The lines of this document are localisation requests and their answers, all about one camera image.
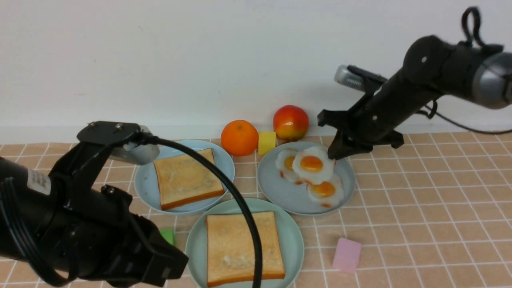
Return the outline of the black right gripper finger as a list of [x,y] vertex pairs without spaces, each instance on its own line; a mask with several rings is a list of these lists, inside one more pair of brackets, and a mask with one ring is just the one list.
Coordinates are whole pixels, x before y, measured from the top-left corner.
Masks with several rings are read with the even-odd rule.
[[337,130],[328,147],[328,157],[339,160],[357,154],[370,153],[373,148],[373,143],[361,139],[351,131]]

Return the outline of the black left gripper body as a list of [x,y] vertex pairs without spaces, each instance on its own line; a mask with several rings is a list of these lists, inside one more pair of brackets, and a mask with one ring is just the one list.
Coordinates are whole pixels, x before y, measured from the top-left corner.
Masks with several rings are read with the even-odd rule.
[[152,221],[130,211],[133,197],[128,192],[110,185],[93,189],[108,147],[123,142],[111,134],[105,122],[89,124],[78,133],[78,144],[51,169],[56,203],[45,237],[62,233],[62,255],[68,262],[57,267],[76,267],[79,279],[115,288],[140,283],[163,287],[181,278],[189,258],[167,243]]

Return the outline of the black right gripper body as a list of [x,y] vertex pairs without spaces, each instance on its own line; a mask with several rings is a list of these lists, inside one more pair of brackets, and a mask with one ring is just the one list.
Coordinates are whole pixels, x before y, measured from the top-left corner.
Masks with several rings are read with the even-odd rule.
[[374,146],[399,148],[404,137],[396,127],[442,95],[433,80],[450,51],[449,44],[434,35],[420,38],[408,49],[402,67],[378,90],[364,92],[348,110],[322,110],[318,125],[351,131]]

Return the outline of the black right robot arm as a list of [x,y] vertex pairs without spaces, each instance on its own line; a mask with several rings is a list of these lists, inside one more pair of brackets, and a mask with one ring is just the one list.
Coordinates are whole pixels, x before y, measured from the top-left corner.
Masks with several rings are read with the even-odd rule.
[[396,128],[445,95],[493,110],[511,105],[511,54],[498,46],[477,49],[429,35],[413,42],[388,79],[349,65],[339,67],[339,83],[343,71],[360,77],[364,96],[348,110],[318,114],[319,126],[336,129],[330,159],[370,153],[375,146],[400,148],[404,136]]

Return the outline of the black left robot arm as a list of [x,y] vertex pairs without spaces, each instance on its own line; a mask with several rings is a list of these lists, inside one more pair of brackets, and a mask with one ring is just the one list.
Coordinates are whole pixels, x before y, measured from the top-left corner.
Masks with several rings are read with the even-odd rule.
[[27,262],[55,287],[77,279],[162,287],[181,278],[189,258],[130,212],[133,197],[92,188],[109,158],[153,161],[158,148],[144,142],[148,135],[134,123],[93,122],[48,175],[1,158],[1,256]]

